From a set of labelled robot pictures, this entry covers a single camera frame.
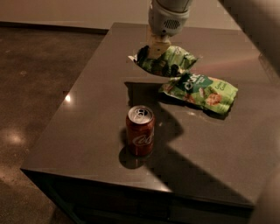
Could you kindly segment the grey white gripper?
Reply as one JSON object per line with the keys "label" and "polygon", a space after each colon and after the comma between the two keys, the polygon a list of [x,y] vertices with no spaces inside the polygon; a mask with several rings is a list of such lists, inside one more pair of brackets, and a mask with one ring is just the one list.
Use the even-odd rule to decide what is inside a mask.
{"label": "grey white gripper", "polygon": [[171,45],[169,37],[180,33],[189,18],[190,0],[151,0],[147,31],[148,58],[158,59]]}

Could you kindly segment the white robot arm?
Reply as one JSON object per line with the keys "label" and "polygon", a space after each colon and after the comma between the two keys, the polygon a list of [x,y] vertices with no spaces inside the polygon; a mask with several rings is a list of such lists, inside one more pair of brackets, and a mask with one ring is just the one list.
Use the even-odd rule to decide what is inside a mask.
{"label": "white robot arm", "polygon": [[[167,19],[186,21],[193,0],[150,0],[148,12],[152,41],[165,44],[182,31],[165,27]],[[280,71],[279,0],[218,0],[262,54],[269,74]],[[248,224],[280,224],[280,165],[262,189]]]}

